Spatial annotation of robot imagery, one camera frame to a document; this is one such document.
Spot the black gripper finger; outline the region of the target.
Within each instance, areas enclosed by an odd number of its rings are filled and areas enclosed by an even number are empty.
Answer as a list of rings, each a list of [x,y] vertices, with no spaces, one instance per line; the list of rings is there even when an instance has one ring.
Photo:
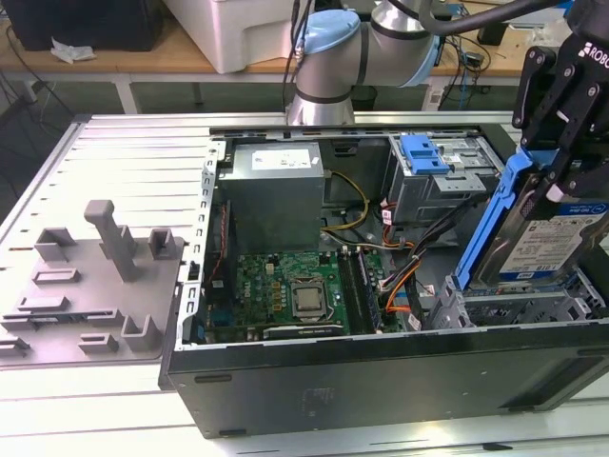
[[[544,100],[557,149],[540,187],[549,201],[569,201],[600,188],[600,68],[570,65]]]
[[[561,120],[556,105],[546,100],[556,79],[557,57],[557,48],[535,46],[525,53],[512,114],[524,148],[554,149],[558,142]]]

